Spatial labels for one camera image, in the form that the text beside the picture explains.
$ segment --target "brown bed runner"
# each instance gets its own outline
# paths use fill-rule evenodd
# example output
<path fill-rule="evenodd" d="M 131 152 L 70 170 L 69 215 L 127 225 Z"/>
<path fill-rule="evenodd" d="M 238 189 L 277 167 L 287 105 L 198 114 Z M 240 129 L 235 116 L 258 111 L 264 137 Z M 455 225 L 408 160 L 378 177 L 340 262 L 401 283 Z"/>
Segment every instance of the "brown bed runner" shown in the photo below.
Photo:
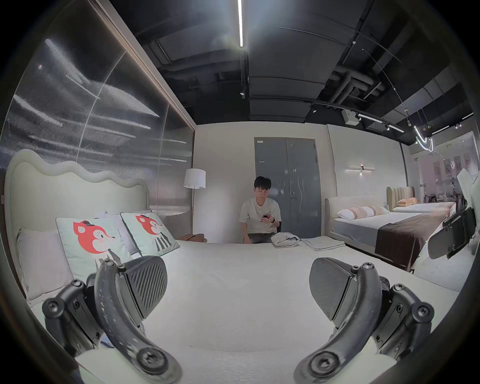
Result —
<path fill-rule="evenodd" d="M 445 214 L 426 213 L 386 224 L 378 229 L 375 253 L 410 271 L 428 238 Z"/>

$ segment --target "double door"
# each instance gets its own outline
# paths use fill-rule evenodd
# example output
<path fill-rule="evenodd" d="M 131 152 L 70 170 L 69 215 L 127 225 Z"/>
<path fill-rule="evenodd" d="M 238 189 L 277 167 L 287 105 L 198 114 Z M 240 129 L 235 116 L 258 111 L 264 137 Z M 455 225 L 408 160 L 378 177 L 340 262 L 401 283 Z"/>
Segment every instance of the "double door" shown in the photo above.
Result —
<path fill-rule="evenodd" d="M 322 204 L 315 140 L 255 138 L 255 171 L 272 181 L 269 197 L 280 206 L 282 232 L 320 236 Z"/>

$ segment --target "bed frame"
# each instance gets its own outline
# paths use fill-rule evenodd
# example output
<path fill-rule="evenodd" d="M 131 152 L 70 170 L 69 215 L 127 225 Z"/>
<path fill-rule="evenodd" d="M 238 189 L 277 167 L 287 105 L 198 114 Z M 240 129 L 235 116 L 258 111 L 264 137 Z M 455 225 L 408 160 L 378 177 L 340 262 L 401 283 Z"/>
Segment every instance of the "bed frame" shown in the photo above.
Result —
<path fill-rule="evenodd" d="M 350 245 L 360 251 L 364 251 L 369 255 L 378 257 L 382 260 L 385 260 L 389 263 L 392 263 L 390 259 L 378 255 L 375 253 L 375 247 L 372 247 L 368 244 L 359 243 L 352 239 L 349 239 L 346 236 L 339 235 L 338 233 L 333 232 L 333 220 L 338 219 L 337 212 L 342 209 L 347 209 L 356 206 L 364 205 L 378 205 L 383 207 L 385 202 L 381 197 L 368 195 L 368 196 L 353 196 L 353 197 L 328 197 L 325 199 L 325 235 L 333 239 L 344 241 L 345 244 Z"/>
<path fill-rule="evenodd" d="M 21 279 L 16 242 L 20 228 L 48 231 L 57 228 L 57 217 L 144 210 L 149 198 L 143 180 L 123 180 L 110 171 L 91 173 L 74 161 L 49 164 L 22 149 L 7 167 L 4 205 L 12 262 Z"/>
<path fill-rule="evenodd" d="M 387 204 L 390 212 L 397 206 L 399 200 L 415 196 L 413 187 L 387 187 Z"/>

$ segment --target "man's hair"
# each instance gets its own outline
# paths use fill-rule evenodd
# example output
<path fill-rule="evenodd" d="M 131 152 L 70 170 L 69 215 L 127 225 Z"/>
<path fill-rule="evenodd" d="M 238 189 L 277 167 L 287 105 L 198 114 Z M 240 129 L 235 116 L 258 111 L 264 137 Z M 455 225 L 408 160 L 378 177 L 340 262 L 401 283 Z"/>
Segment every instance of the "man's hair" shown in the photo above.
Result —
<path fill-rule="evenodd" d="M 266 177 L 259 176 L 255 179 L 253 187 L 267 190 L 272 187 L 272 181 Z"/>

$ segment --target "black ceiling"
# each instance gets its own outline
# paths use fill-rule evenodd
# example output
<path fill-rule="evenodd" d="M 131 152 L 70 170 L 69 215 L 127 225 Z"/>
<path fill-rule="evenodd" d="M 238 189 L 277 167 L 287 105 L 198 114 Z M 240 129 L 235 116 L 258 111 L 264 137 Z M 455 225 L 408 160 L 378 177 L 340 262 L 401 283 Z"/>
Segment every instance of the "black ceiling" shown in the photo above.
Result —
<path fill-rule="evenodd" d="M 345 125 L 318 100 L 402 127 L 354 128 L 411 144 L 408 120 L 429 136 L 471 112 L 439 43 L 391 0 L 242 0 L 243 48 L 237 0 L 111 1 L 197 124 Z"/>

